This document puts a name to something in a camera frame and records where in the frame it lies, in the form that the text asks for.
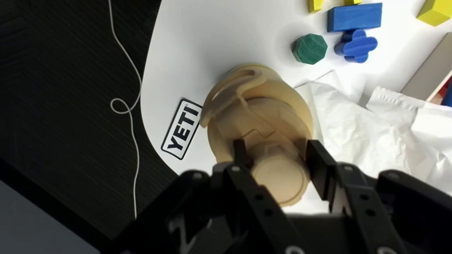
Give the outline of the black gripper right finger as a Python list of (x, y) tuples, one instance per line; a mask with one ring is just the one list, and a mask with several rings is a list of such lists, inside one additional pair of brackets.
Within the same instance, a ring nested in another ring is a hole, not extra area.
[(306, 165), (316, 193), (329, 205), (324, 219), (334, 219), (323, 247), (338, 254), (408, 254), (385, 209), (364, 174), (336, 162), (316, 140), (306, 147)]

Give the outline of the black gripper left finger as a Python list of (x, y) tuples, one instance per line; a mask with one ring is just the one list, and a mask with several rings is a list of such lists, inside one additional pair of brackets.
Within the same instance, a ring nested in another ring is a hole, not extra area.
[(213, 168), (211, 189), (232, 237), (224, 254), (306, 254), (299, 234), (269, 192), (249, 172), (242, 140), (232, 141), (232, 161)]

